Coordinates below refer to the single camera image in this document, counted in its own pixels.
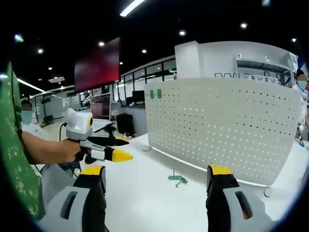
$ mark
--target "green clip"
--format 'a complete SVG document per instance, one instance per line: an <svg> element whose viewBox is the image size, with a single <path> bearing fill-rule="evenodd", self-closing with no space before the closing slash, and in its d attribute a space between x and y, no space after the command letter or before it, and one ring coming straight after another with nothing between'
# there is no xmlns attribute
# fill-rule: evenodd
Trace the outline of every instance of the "green clip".
<svg viewBox="0 0 309 232"><path fill-rule="evenodd" d="M178 188L178 185L180 183L186 184L188 183L188 181L182 177L181 175L175 175L175 170L173 170L173 175L169 176L169 180L180 180L180 182L178 184L176 184L176 187Z"/></svg>

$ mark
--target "black ceiling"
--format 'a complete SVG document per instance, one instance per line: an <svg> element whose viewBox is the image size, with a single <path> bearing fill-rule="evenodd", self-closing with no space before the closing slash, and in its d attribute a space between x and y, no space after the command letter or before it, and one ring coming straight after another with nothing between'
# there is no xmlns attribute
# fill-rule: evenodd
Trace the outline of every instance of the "black ceiling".
<svg viewBox="0 0 309 232"><path fill-rule="evenodd" d="M88 0L44 2L14 9L9 30L20 33L23 43L14 49L16 75L43 90L59 87L48 79L64 76L62 86L74 84L74 64L97 49L98 42L121 37L120 72L174 55L174 46L196 40L253 41L282 47L299 54L292 38L307 33L307 10L293 1L262 7L261 0L146 0L127 17L120 12L133 0ZM247 22L247 29L240 23ZM184 37L179 30L186 30ZM44 49L38 54L37 49ZM20 88L22 94L38 91Z"/></svg>

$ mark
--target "desk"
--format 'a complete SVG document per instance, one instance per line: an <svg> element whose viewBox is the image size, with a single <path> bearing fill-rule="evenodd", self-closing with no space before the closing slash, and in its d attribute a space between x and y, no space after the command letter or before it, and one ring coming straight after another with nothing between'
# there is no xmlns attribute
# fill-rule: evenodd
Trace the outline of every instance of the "desk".
<svg viewBox="0 0 309 232"><path fill-rule="evenodd" d="M121 163L96 161L106 166L106 226L113 232L202 232L207 231L206 173L167 157L153 149L143 152L138 145L148 144L148 135L130 140L121 149L133 160ZM301 185L309 157L294 141L290 156L275 181L272 197L264 188L248 186L266 205L266 213L280 219L293 202ZM168 180L181 174L188 184Z"/></svg>

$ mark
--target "yellow controller tip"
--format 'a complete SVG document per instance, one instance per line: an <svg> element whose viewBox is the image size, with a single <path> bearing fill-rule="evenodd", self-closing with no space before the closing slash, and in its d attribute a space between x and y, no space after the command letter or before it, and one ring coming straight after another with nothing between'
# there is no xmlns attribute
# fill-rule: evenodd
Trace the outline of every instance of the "yellow controller tip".
<svg viewBox="0 0 309 232"><path fill-rule="evenodd" d="M113 162L122 162L133 159L133 156L131 156L129 153L124 152L122 150L115 149L112 152L112 161Z"/></svg>

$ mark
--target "white camera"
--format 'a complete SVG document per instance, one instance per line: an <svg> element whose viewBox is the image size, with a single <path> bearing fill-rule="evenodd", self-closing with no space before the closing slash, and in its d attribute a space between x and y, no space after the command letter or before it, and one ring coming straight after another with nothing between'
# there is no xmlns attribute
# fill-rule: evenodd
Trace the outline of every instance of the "white camera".
<svg viewBox="0 0 309 232"><path fill-rule="evenodd" d="M66 111L67 137L73 140L86 140L92 135L92 113L76 112L69 108Z"/></svg>

